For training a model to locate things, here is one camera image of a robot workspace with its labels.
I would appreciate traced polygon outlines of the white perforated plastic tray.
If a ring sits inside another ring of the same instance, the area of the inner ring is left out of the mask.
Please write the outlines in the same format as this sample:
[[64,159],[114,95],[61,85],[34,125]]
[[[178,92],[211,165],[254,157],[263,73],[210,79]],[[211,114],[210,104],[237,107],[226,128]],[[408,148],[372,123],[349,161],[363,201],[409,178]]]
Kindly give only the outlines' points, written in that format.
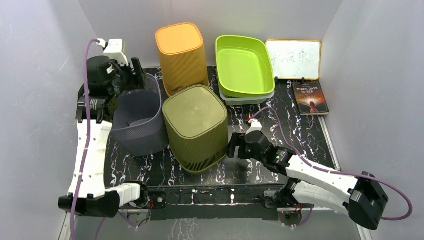
[[263,96],[230,97],[223,93],[220,83],[218,84],[218,87],[220,98],[227,106],[260,105],[263,104],[266,100],[273,98],[275,95],[275,91],[273,91],[272,93]]

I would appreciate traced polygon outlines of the olive green slatted basket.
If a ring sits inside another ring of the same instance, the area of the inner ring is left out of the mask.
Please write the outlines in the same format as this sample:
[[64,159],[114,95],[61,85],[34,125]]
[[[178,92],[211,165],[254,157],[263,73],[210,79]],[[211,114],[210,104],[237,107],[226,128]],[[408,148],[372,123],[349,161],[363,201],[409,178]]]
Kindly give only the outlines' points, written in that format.
[[201,174],[225,157],[228,111],[204,85],[194,85],[169,97],[162,106],[170,149],[190,174]]

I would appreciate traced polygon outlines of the grey slatted plastic basket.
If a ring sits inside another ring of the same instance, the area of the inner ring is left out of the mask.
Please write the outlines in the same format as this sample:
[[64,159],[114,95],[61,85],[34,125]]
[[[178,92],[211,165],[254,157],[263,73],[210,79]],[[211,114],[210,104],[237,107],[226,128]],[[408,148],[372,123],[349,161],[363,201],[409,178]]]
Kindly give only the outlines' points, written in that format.
[[122,93],[114,113],[111,138],[131,155],[143,157],[169,145],[158,79],[147,73],[144,88]]

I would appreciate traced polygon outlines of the orange slatted plastic basket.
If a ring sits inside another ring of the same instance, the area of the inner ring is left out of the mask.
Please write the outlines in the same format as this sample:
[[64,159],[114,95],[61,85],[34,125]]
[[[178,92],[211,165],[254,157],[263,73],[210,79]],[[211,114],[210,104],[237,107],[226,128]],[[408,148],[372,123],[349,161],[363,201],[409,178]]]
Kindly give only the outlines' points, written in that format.
[[183,22],[162,27],[156,31],[155,41],[169,97],[194,85],[210,85],[204,39],[195,24]]

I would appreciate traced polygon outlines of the lime green plastic tub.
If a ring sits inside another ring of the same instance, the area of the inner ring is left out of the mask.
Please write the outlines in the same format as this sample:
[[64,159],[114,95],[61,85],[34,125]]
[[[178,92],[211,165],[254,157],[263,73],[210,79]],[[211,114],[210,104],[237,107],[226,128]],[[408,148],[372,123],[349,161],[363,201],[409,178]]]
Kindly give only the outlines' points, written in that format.
[[257,38],[221,35],[215,40],[216,68],[223,94],[259,97],[275,90],[274,71],[265,43]]

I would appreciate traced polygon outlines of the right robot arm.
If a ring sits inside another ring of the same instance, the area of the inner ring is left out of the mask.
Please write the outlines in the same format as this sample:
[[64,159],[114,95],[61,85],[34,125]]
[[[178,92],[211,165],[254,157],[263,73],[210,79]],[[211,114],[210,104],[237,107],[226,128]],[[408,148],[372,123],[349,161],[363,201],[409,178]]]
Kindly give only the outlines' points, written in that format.
[[293,150],[273,145],[258,130],[233,133],[224,149],[229,158],[254,159],[269,171],[289,178],[279,197],[288,207],[310,204],[342,213],[356,224],[376,230],[388,203],[388,196],[373,174],[359,176],[302,160]]

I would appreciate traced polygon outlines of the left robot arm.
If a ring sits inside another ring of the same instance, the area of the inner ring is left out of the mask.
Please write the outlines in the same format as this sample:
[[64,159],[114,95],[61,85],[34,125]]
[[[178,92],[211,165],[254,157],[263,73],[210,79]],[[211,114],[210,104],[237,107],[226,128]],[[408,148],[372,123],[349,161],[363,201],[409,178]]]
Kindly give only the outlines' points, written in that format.
[[116,59],[104,55],[89,58],[86,70],[87,80],[77,95],[75,169],[67,194],[58,199],[58,207],[79,216],[113,218],[130,202],[144,208],[150,200],[139,183],[106,188],[104,181],[106,150],[118,97],[124,91],[143,88],[146,73],[137,57],[120,66]]

